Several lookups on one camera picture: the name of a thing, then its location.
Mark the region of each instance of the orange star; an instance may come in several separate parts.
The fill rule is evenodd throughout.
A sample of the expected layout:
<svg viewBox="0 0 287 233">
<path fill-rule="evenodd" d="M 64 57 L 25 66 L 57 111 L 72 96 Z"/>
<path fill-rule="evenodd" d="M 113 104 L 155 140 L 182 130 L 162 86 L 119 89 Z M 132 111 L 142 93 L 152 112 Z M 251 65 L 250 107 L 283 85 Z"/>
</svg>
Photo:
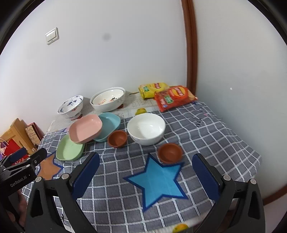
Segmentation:
<svg viewBox="0 0 287 233">
<path fill-rule="evenodd" d="M 51 154 L 48 158 L 40 163 L 41 170 L 37 176 L 41 176 L 45 180 L 53 179 L 53 176 L 63 168 L 62 166 L 53 163 L 54 158 L 55 153 Z"/>
</svg>

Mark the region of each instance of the small brown bowl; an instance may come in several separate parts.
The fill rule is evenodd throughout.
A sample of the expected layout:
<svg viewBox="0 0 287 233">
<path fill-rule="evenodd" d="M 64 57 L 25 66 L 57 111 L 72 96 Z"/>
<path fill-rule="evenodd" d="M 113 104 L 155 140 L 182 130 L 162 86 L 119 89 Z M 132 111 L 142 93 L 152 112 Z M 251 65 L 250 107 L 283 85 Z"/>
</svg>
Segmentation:
<svg viewBox="0 0 287 233">
<path fill-rule="evenodd" d="M 123 147 L 127 142 L 127 133 L 122 130 L 112 132 L 108 137 L 108 143 L 114 148 Z"/>
<path fill-rule="evenodd" d="M 165 164 L 174 164 L 182 159 L 182 149 L 175 143 L 163 144 L 158 149 L 158 156 Z"/>
</svg>

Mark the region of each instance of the blue gripper pad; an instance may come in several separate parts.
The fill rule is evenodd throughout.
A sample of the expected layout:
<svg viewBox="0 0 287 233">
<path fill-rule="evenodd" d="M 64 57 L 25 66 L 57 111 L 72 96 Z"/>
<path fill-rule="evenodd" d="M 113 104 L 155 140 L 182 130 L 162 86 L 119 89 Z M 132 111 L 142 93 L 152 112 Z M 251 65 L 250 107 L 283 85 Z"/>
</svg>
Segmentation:
<svg viewBox="0 0 287 233">
<path fill-rule="evenodd" d="M 11 163 L 15 163 L 16 161 L 21 159 L 26 154 L 27 154 L 26 148 L 22 147 L 21 149 L 17 150 L 16 152 L 10 155 L 9 161 Z"/>
<path fill-rule="evenodd" d="M 192 167 L 208 198 L 217 202 L 220 198 L 219 184 L 197 154 L 192 157 Z"/>
<path fill-rule="evenodd" d="M 98 153 L 95 153 L 73 182 L 72 197 L 74 200 L 77 200 L 84 195 L 87 187 L 89 186 L 92 178 L 94 177 L 97 169 L 99 168 L 99 165 L 100 156 Z"/>
</svg>

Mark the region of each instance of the human hand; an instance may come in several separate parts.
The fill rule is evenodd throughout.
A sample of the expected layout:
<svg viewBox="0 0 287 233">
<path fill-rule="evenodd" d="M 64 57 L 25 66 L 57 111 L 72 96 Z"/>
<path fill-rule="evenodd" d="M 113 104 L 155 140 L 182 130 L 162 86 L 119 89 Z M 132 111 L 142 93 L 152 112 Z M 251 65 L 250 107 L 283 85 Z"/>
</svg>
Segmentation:
<svg viewBox="0 0 287 233">
<path fill-rule="evenodd" d="M 17 191 L 18 197 L 19 197 L 19 224 L 24 227 L 25 226 L 25 220 L 26 220 L 26 211 L 27 211 L 27 202 L 26 199 L 24 197 L 24 195 L 21 193 L 21 189 L 19 189 Z M 7 211 L 7 214 L 9 216 L 9 218 L 11 219 L 12 222 L 15 222 L 15 216 L 14 214 L 12 214 L 10 211 Z"/>
</svg>

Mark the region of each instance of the yellow chip bag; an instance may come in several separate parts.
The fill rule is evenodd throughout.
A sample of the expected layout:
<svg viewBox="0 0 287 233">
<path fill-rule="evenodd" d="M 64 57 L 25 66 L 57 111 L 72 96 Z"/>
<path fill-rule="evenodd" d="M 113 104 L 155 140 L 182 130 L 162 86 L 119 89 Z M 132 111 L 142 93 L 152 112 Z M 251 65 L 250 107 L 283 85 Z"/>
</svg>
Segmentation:
<svg viewBox="0 0 287 233">
<path fill-rule="evenodd" d="M 155 92 L 160 92 L 168 89 L 169 86 L 165 83 L 151 83 L 146 85 L 140 85 L 139 92 L 143 100 L 154 98 Z"/>
</svg>

